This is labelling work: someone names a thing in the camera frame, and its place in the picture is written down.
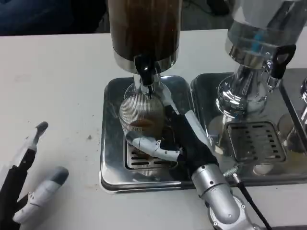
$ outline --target coffee liquid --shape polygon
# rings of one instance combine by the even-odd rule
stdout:
[[[147,54],[155,61],[171,56],[179,45],[182,0],[109,0],[114,50],[133,61]]]

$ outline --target black cable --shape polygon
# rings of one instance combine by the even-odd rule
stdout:
[[[255,210],[255,212],[257,213],[257,215],[259,216],[259,218],[261,219],[261,221],[263,222],[263,224],[265,225],[267,230],[272,230],[272,227],[269,225],[266,218],[263,216],[263,214],[257,208],[256,204],[254,203],[253,199],[251,198],[250,194],[248,193],[248,191],[247,191],[245,185],[243,184],[243,182],[239,182],[236,185],[240,189],[240,191],[243,194],[243,196],[245,197],[245,199],[250,203],[252,208]]]

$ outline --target cable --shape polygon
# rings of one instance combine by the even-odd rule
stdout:
[[[253,199],[251,198],[250,194],[248,193],[245,185],[243,184],[242,181],[240,181],[238,175],[236,173],[233,174],[233,178],[236,181],[236,186],[240,189],[241,193],[245,197],[245,199],[249,202],[249,204],[252,206],[252,208],[255,210],[257,213],[258,217],[261,219],[263,222],[264,226],[267,228],[267,230],[272,230],[272,227],[269,225],[268,221],[266,218],[263,216],[263,214],[260,212],[256,204],[254,203]]]

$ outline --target clear plastic container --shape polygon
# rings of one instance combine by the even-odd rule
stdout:
[[[233,18],[230,41],[270,59],[276,47],[297,42],[307,20],[307,0],[237,0]]]
[[[114,50],[124,59],[160,61],[178,48],[182,0],[108,0]]]

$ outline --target dispenser tap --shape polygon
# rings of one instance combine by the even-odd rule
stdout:
[[[154,74],[156,73],[154,59],[140,54],[134,57],[135,68],[141,77],[141,91],[152,95],[154,92]]]
[[[292,60],[296,51],[296,45],[280,46],[276,49],[272,61],[266,63],[266,70],[269,74],[267,85],[269,93],[279,87],[282,81],[286,66]]]

